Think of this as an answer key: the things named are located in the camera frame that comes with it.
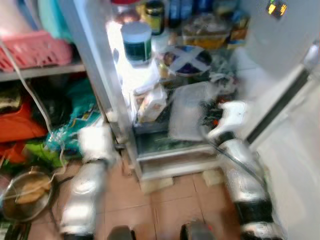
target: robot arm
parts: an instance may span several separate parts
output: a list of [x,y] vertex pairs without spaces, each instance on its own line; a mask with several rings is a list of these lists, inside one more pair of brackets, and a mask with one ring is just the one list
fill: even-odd
[[284,240],[273,218],[273,204],[265,183],[263,167],[234,131],[243,122],[246,104],[241,101],[222,105],[223,116],[207,140],[221,152],[222,170],[231,199],[238,213],[243,240]]
[[109,126],[82,128],[78,134],[83,166],[72,179],[60,233],[68,240],[93,240],[99,199],[105,190],[106,172],[116,161]]

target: white container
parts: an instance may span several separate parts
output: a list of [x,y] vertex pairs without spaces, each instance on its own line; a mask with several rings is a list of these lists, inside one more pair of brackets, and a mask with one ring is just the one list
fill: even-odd
[[158,85],[150,91],[139,108],[138,121],[140,123],[154,122],[167,106],[166,99],[167,93],[163,86]]
[[122,26],[121,34],[126,59],[132,65],[146,64],[151,59],[151,27],[139,21]]

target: bottle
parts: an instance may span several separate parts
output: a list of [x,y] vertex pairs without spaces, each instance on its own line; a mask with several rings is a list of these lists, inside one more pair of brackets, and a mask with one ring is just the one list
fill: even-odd
[[213,9],[213,0],[197,0],[196,1],[196,12],[197,13],[208,13]]
[[165,30],[165,5],[162,1],[154,0],[145,4],[146,22],[152,29],[152,35],[160,35]]
[[193,13],[194,0],[181,0],[181,20],[188,19]]
[[181,22],[180,17],[181,0],[171,0],[169,7],[169,27],[176,28]]

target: bowl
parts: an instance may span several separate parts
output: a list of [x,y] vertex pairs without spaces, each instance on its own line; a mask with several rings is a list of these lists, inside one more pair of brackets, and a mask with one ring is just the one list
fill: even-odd
[[36,218],[52,201],[57,182],[53,180],[48,191],[36,201],[30,203],[17,203],[17,197],[23,186],[31,181],[43,179],[47,177],[51,179],[51,175],[43,168],[33,166],[25,172],[22,172],[13,178],[3,195],[2,214],[10,221],[27,222]]

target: plastic bag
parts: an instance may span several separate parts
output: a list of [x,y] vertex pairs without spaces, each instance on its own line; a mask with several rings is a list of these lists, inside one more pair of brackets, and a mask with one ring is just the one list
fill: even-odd
[[70,121],[48,134],[45,146],[52,151],[60,151],[64,145],[66,151],[76,154],[79,152],[78,131],[93,125],[101,114],[89,80],[77,81],[68,88],[66,96],[72,102]]

